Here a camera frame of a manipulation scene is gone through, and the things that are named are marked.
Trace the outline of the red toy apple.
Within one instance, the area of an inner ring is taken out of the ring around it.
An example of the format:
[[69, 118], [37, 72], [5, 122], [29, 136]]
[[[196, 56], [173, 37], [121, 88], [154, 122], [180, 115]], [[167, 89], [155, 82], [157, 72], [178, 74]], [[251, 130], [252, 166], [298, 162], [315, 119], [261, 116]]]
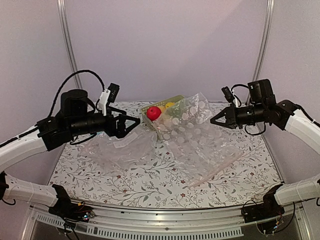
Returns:
[[157, 106], [151, 106], [146, 111], [146, 116], [150, 121], [155, 121], [162, 114], [162, 111]]

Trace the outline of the pink zip top bag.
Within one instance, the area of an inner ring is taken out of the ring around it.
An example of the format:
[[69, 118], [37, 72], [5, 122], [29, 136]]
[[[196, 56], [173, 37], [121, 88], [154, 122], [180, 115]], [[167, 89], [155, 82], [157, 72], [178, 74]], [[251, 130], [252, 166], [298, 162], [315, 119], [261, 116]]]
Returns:
[[153, 122], [162, 142], [172, 153], [174, 162], [194, 189], [238, 160], [243, 152], [230, 136], [210, 123], [213, 111], [202, 93], [175, 103], [185, 107], [181, 118], [166, 110]]

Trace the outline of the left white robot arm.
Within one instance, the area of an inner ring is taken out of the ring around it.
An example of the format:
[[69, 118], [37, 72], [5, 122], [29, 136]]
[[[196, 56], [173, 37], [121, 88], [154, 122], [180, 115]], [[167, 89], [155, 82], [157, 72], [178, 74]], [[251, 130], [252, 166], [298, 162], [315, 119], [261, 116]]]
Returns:
[[73, 203], [63, 186], [40, 185], [13, 177], [5, 172], [9, 167], [34, 155], [50, 152], [63, 144], [76, 145], [78, 136], [94, 138], [99, 132], [122, 139], [140, 124], [140, 119], [126, 111], [111, 107], [117, 91], [104, 90], [98, 103], [88, 98], [82, 89], [64, 92], [60, 110], [55, 116], [38, 121], [27, 131], [0, 145], [0, 199], [24, 201], [48, 207], [48, 212], [64, 221], [88, 222], [94, 217], [92, 207], [84, 202]]

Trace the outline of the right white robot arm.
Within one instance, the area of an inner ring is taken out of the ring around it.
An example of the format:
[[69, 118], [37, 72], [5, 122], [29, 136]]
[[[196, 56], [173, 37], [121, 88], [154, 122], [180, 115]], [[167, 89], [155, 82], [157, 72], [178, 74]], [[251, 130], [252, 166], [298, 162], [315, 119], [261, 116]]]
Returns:
[[[301, 105], [288, 99], [277, 101], [269, 79], [225, 86], [221, 90], [229, 105], [210, 119], [211, 124], [244, 130], [258, 123], [276, 126], [290, 140], [296, 139], [319, 154], [320, 124]], [[263, 195], [261, 203], [245, 203], [241, 215], [245, 223], [262, 221], [284, 215], [284, 207], [288, 204], [294, 205], [319, 197], [320, 176], [317, 174], [273, 186]]]

